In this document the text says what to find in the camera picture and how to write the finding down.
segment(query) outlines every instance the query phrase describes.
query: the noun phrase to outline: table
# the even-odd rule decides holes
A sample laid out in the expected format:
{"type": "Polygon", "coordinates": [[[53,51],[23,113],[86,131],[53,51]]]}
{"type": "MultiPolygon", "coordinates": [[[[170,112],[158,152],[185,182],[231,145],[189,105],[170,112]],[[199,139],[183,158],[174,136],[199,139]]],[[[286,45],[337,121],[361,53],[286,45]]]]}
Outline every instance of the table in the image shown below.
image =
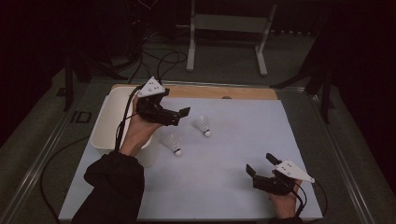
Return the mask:
{"type": "MultiPolygon", "coordinates": [[[[285,111],[274,91],[188,86],[170,89],[170,97],[162,101],[165,108],[191,105],[190,114],[179,126],[162,127],[164,135],[176,133],[180,136],[183,155],[175,157],[169,149],[159,145],[156,162],[145,170],[146,190],[138,220],[260,220],[273,217],[273,207],[266,200],[266,193],[252,188],[251,178],[245,172],[246,164],[260,175],[271,175],[273,167],[264,158],[265,153],[270,152],[281,160],[292,159],[304,169],[285,111]],[[221,100],[223,96],[233,99],[221,100]],[[213,135],[210,138],[205,138],[189,124],[204,111],[211,118],[213,135]]],[[[59,219],[71,219],[91,192],[92,187],[82,176],[99,158],[99,152],[90,142],[59,219]]],[[[308,198],[302,218],[321,218],[312,186],[304,182],[302,187],[308,198]]]]}

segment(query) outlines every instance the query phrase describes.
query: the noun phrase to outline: white shuttlecock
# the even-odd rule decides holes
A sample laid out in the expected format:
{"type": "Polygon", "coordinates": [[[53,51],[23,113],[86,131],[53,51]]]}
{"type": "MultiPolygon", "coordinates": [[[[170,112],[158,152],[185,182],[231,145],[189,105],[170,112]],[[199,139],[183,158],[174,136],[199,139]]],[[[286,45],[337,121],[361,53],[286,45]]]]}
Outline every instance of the white shuttlecock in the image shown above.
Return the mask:
{"type": "Polygon", "coordinates": [[[181,149],[180,149],[180,141],[174,134],[167,135],[163,140],[162,143],[169,147],[175,154],[175,156],[181,156],[181,149]]]}
{"type": "Polygon", "coordinates": [[[204,133],[205,137],[209,137],[212,133],[209,130],[209,120],[206,115],[200,116],[193,122],[194,126],[204,133]]]}

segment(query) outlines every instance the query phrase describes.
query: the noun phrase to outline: dark background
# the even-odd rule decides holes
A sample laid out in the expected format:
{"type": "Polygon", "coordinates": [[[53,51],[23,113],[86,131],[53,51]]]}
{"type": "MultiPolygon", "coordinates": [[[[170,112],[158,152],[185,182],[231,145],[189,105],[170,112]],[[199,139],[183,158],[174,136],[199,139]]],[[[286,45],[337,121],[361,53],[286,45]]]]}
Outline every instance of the dark background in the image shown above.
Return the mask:
{"type": "MultiPolygon", "coordinates": [[[[120,6],[124,2],[109,2],[113,3],[112,7],[76,0],[67,4],[48,0],[7,0],[1,3],[0,145],[50,88],[51,78],[63,69],[65,47],[59,31],[69,32],[68,38],[95,60],[106,62],[110,55],[125,53],[128,28],[125,24],[120,25],[120,18],[116,16],[120,15],[120,6]],[[108,27],[119,29],[108,30],[108,27]]],[[[210,1],[197,2],[200,2],[197,9],[203,11],[240,12],[240,8],[225,7],[227,3],[220,1],[217,2],[219,7],[210,1]]],[[[396,170],[393,162],[396,159],[396,97],[393,90],[396,81],[396,6],[391,2],[376,1],[336,5],[313,2],[304,7],[280,5],[273,29],[276,33],[294,31],[317,37],[302,71],[323,63],[318,58],[325,56],[326,63],[332,65],[332,84],[339,88],[379,167],[395,190],[392,172],[396,170]]],[[[188,24],[189,13],[189,1],[159,1],[151,13],[132,8],[130,22],[136,17],[144,18],[145,22],[175,36],[176,24],[188,24]]],[[[138,43],[138,37],[130,41],[138,43]]],[[[134,50],[136,48],[128,49],[129,53],[134,50]]]]}

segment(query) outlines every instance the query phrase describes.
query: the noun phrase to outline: human hand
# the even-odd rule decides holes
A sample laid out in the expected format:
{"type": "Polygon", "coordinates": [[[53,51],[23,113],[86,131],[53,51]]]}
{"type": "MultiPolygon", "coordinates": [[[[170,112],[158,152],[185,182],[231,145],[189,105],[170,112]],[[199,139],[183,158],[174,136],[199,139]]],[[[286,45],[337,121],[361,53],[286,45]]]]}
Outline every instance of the human hand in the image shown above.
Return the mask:
{"type": "MultiPolygon", "coordinates": [[[[293,190],[295,192],[298,191],[299,186],[301,185],[302,180],[295,180],[296,185],[294,185],[293,190]]],[[[276,217],[277,218],[288,218],[296,216],[296,196],[290,192],[287,195],[275,195],[273,193],[269,193],[270,200],[274,204],[276,217]]]]}
{"type": "Polygon", "coordinates": [[[148,122],[136,114],[137,100],[138,97],[136,95],[133,100],[133,115],[122,146],[120,147],[120,153],[127,156],[136,156],[154,132],[162,126],[160,123],[148,122]]]}

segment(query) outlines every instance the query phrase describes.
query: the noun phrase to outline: wooden edge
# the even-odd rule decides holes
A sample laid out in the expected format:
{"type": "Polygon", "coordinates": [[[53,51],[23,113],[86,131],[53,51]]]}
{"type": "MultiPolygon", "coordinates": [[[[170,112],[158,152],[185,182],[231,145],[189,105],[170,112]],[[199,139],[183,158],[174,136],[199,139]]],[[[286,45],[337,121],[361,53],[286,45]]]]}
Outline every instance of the wooden edge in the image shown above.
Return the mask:
{"type": "MultiPolygon", "coordinates": [[[[133,87],[136,85],[116,84],[111,90],[118,87],[133,87]]],[[[277,100],[272,89],[249,88],[249,87],[208,87],[208,86],[173,86],[164,85],[169,88],[170,97],[185,98],[209,98],[209,99],[249,99],[249,100],[277,100]]]]}

